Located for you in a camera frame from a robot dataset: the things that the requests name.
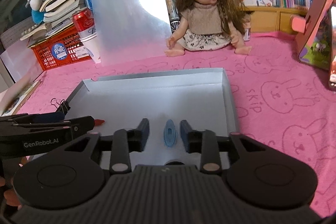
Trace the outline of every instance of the doll's foot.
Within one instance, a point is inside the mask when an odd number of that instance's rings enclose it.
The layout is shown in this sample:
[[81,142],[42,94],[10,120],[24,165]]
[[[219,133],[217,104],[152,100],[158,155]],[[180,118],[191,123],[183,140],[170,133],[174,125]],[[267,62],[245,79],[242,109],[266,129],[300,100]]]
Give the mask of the doll's foot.
[[171,50],[166,50],[165,54],[168,57],[182,56],[184,55],[184,49],[181,50],[181,49],[172,48]]
[[252,46],[243,46],[235,49],[236,54],[248,55],[252,49]]

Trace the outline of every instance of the beige knit top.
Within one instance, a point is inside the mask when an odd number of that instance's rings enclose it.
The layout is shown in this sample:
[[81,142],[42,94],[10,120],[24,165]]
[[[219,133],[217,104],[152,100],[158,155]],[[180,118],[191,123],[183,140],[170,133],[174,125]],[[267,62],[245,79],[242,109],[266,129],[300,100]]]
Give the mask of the beige knit top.
[[221,33],[221,18],[217,5],[203,5],[195,2],[191,9],[181,12],[188,21],[189,30],[195,34]]

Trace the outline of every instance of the paper cup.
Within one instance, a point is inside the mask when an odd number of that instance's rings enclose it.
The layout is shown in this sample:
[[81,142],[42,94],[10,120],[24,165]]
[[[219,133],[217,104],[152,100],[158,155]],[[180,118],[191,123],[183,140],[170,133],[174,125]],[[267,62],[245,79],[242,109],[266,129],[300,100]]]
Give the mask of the paper cup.
[[86,48],[88,54],[91,56],[92,60],[98,64],[101,62],[100,60],[100,53],[98,50],[98,37],[97,34],[94,33],[92,35],[89,35],[88,37],[85,37],[83,39],[80,39],[80,41],[83,43],[84,47]]

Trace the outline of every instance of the window pane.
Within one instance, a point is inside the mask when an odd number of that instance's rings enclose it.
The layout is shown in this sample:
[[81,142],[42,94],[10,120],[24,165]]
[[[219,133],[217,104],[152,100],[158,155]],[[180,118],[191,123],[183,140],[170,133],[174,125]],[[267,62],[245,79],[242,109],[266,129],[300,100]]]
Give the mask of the window pane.
[[31,17],[31,8],[26,8],[26,3],[27,0],[0,0],[0,34]]

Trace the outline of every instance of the wooden shelf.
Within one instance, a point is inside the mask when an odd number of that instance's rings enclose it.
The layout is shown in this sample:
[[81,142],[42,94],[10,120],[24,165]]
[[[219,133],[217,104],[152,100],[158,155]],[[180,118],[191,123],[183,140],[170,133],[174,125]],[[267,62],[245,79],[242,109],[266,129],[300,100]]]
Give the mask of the wooden shelf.
[[248,6],[246,11],[251,14],[251,32],[283,31],[295,34],[290,25],[292,15],[305,16],[308,10],[293,8],[278,8],[266,6]]

